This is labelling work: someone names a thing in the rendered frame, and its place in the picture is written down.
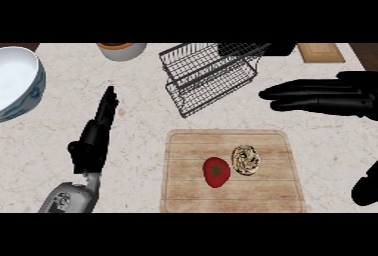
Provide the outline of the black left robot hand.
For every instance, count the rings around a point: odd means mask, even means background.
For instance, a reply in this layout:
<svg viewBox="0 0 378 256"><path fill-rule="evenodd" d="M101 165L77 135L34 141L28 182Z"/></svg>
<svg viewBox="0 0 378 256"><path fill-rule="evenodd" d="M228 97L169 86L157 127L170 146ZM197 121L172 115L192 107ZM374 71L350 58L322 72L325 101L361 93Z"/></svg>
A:
<svg viewBox="0 0 378 256"><path fill-rule="evenodd" d="M110 86L99 102L95 118L86 124L80 139L68 144L76 174L102 172L117 106L117 93Z"/></svg>

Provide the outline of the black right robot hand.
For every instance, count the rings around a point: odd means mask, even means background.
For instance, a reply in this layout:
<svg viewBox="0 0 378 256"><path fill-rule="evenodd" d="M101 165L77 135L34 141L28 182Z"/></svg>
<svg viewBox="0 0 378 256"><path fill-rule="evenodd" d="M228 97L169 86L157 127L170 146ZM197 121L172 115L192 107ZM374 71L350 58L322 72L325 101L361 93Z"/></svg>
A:
<svg viewBox="0 0 378 256"><path fill-rule="evenodd" d="M294 140L309 210L378 214L378 71L287 81L259 96Z"/></svg>

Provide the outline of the red tomato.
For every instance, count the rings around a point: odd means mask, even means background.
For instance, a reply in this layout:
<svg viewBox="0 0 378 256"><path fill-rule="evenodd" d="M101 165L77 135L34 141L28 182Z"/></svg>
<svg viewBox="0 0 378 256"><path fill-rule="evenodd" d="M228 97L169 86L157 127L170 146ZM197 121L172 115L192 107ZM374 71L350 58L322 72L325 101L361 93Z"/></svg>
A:
<svg viewBox="0 0 378 256"><path fill-rule="evenodd" d="M203 164L203 171L207 184L213 188L222 187L231 177L228 162L217 157L210 157Z"/></svg>

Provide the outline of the wooden cutting board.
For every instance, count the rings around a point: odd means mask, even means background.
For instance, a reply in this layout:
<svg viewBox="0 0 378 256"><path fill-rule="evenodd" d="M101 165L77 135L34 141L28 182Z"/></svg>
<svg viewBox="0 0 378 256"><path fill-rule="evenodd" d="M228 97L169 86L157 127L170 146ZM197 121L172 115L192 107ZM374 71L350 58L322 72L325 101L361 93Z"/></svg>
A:
<svg viewBox="0 0 378 256"><path fill-rule="evenodd" d="M220 158L232 166L241 145L260 155L257 172L231 173L214 188L206 182L203 165ZM173 130L166 140L161 210L197 212L303 212L306 202L287 134L279 130Z"/></svg>

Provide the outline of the tan wooden block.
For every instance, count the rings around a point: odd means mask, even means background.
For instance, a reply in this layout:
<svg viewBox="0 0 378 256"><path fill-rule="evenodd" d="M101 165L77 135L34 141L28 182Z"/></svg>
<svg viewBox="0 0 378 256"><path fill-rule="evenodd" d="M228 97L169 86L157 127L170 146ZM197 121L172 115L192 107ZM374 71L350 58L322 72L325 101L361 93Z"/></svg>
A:
<svg viewBox="0 0 378 256"><path fill-rule="evenodd" d="M299 43L306 63L344 63L346 59L334 43Z"/></svg>

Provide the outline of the white bowl with blue pattern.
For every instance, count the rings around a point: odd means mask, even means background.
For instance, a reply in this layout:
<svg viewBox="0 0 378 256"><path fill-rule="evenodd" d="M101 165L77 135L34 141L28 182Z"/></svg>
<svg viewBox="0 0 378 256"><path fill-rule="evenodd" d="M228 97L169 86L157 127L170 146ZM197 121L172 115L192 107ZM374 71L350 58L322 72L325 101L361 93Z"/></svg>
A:
<svg viewBox="0 0 378 256"><path fill-rule="evenodd" d="M19 46L0 48L0 122L39 105L46 89L46 71L36 53Z"/></svg>

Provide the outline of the brown speckled bread roll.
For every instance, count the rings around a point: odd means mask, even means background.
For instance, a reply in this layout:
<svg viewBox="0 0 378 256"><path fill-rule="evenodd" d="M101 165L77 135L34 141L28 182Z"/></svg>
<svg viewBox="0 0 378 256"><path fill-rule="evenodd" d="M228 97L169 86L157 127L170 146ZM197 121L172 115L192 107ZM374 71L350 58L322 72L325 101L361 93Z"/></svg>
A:
<svg viewBox="0 0 378 256"><path fill-rule="evenodd" d="M232 166L235 171L251 176L260 167L260 156L253 146L239 145L232 152Z"/></svg>

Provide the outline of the grey pot with orange rim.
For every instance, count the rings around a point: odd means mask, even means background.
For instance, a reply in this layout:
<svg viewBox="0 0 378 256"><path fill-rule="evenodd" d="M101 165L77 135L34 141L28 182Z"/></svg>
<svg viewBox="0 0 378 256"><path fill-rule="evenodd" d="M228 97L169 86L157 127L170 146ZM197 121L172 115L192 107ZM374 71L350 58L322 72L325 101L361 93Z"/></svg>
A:
<svg viewBox="0 0 378 256"><path fill-rule="evenodd" d="M98 47L104 56L112 61L129 61L145 51L146 43L99 43Z"/></svg>

